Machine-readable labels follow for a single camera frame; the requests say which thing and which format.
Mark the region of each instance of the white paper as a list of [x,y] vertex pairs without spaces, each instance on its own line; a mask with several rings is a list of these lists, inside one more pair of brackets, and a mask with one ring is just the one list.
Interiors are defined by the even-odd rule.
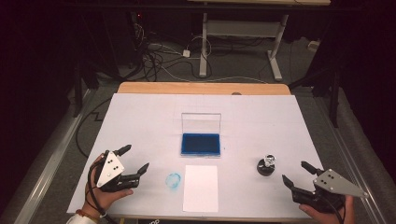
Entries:
[[218,212],[218,167],[186,165],[184,212]]

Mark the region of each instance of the blue ink pad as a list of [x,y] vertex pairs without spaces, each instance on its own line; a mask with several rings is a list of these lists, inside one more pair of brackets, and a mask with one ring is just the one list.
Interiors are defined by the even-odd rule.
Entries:
[[182,155],[219,156],[220,136],[218,133],[183,133]]

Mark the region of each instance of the person's hand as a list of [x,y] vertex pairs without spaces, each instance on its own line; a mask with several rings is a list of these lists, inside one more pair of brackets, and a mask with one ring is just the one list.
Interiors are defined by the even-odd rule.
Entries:
[[[320,213],[317,210],[315,210],[313,207],[306,204],[300,204],[299,208],[321,224],[339,224],[339,221],[335,214]],[[341,215],[341,218],[344,218],[344,208],[340,209],[339,213]],[[346,217],[344,223],[355,224],[355,210],[353,208],[353,197],[349,195],[346,196]]]
[[[95,162],[99,161],[100,159],[102,159],[102,155],[99,156]],[[99,188],[96,188],[93,180],[95,177],[95,172],[96,172],[96,168],[93,169],[92,174],[91,174],[91,184],[93,187],[93,194],[97,200],[97,202],[99,203],[99,205],[106,211],[111,204],[113,204],[116,200],[121,199],[123,197],[126,197],[128,195],[133,194],[134,192],[131,189],[123,189],[117,192],[103,192],[101,191]],[[85,185],[85,192],[88,192],[88,183]],[[81,210],[86,213],[87,215],[99,219],[100,217],[100,213],[93,208],[93,206],[95,206],[95,203],[92,200],[91,194],[88,192],[86,194],[86,201],[84,203],[84,205],[82,206]]]

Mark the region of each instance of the clear plastic box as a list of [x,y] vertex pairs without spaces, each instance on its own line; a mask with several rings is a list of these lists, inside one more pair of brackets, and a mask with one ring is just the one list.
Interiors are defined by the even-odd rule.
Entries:
[[182,113],[181,155],[220,156],[220,113]]

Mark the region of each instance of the white tabletop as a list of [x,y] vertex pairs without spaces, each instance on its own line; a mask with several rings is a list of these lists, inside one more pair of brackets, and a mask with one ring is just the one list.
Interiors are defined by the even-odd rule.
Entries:
[[[220,113],[220,158],[180,156],[181,113]],[[303,116],[291,95],[185,95],[115,94],[102,128],[67,210],[84,203],[89,165],[105,150],[126,145],[132,149],[120,160],[124,175],[134,174],[149,162],[134,195],[115,202],[109,214],[204,220],[291,221],[308,218],[298,209],[282,175],[296,187],[313,190],[314,176],[301,161],[322,168]],[[276,169],[268,177],[256,166],[266,154],[276,156]],[[186,166],[215,166],[218,172],[218,212],[184,212]],[[171,174],[180,183],[170,188]]]

